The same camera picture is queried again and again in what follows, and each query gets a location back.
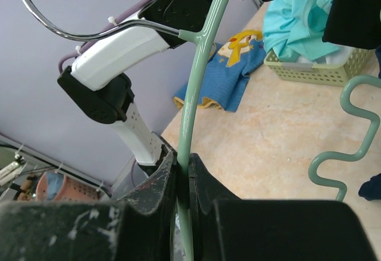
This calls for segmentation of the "dark navy t-shirt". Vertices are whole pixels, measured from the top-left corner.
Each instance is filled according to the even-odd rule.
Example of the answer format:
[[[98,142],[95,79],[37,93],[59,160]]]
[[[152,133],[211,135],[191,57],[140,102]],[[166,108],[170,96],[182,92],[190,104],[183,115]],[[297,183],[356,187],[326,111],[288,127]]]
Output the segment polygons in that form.
[[[377,174],[365,182],[359,189],[358,195],[368,201],[381,199],[381,176]]]

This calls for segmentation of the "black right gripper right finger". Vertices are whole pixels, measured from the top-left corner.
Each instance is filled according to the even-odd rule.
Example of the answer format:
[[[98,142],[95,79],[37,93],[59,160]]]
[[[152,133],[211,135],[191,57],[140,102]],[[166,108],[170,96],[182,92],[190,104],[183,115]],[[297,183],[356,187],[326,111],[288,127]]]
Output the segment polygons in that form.
[[[332,200],[244,200],[189,161],[195,260],[376,260],[358,216]]]

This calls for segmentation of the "teal t-shirt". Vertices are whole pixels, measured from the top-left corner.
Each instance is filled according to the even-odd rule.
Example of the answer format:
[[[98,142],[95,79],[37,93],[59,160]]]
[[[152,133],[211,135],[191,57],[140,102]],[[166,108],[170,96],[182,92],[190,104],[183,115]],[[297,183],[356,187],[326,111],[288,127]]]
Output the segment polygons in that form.
[[[282,62],[315,61],[341,50],[322,37],[333,0],[273,0],[263,19],[263,47]]]

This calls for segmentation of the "mint green hanger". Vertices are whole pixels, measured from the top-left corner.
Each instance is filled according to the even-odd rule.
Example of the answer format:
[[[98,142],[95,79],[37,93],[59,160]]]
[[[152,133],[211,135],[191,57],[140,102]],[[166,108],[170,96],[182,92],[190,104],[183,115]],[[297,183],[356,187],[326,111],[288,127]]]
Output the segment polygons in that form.
[[[180,222],[182,225],[182,235],[185,240],[185,249],[193,260],[193,234],[192,234],[192,220],[191,220],[191,205],[190,205],[190,191],[189,191],[189,161],[190,156],[193,154],[191,152],[191,143],[193,135],[193,125],[196,116],[196,103],[199,98],[199,93],[201,89],[202,79],[205,74],[205,69],[207,66],[208,54],[207,49],[212,46],[214,36],[216,35],[217,29],[220,25],[220,21],[224,10],[226,9],[228,0],[213,0],[210,10],[205,19],[205,23],[202,29],[198,32],[191,32],[188,30],[179,30],[171,27],[166,27],[162,24],[151,22],[148,20],[129,20],[125,23],[121,23],[114,26],[108,30],[95,34],[75,34],[65,32],[58,28],[52,22],[50,22],[35,6],[32,0],[22,0],[23,4],[29,10],[30,13],[44,25],[51,32],[56,35],[66,38],[68,40],[82,41],[82,42],[96,42],[98,40],[106,39],[112,35],[122,32],[131,27],[149,27],[157,31],[162,31],[170,35],[176,35],[180,39],[192,42],[196,45],[196,54],[193,61],[193,66],[190,72],[189,85],[186,91],[185,105],[182,115],[181,128],[180,128],[180,138],[179,138],[179,148],[175,152],[171,152],[174,155],[176,163],[176,203],[175,210],[180,212]],[[346,195],[346,185],[338,180],[331,180],[328,178],[320,177],[317,174],[317,169],[321,163],[326,160],[337,160],[337,161],[348,161],[355,162],[359,161],[367,153],[376,131],[379,128],[380,118],[373,112],[354,106],[350,101],[350,95],[355,87],[361,84],[368,84],[370,86],[379,87],[380,80],[376,77],[369,75],[357,76],[346,84],[341,95],[341,106],[347,113],[365,118],[370,121],[369,130],[362,142],[360,149],[354,154],[346,154],[340,152],[324,152],[319,154],[315,160],[312,161],[309,175],[312,180],[317,185],[322,185],[325,187],[333,187],[338,189],[338,194],[336,199],[333,201],[343,202]]]

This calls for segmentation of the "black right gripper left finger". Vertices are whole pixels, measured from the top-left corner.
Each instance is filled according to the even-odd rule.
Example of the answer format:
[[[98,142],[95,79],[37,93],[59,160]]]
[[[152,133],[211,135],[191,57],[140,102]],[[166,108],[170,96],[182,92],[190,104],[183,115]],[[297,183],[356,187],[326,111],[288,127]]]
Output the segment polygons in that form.
[[[4,202],[1,259],[172,260],[175,187],[170,152],[117,201]]]

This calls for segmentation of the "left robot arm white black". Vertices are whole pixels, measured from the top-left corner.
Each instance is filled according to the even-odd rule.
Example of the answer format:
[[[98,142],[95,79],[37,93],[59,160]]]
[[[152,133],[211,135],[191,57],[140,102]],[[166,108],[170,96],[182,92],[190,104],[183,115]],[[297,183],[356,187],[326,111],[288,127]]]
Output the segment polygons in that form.
[[[148,20],[166,27],[198,32],[213,0],[140,0],[116,19]],[[176,35],[149,27],[131,27],[106,39],[84,43],[70,55],[71,65],[59,62],[59,86],[90,119],[108,124],[132,151],[148,175],[161,165],[167,149],[141,118],[126,70],[138,62],[183,44]]]

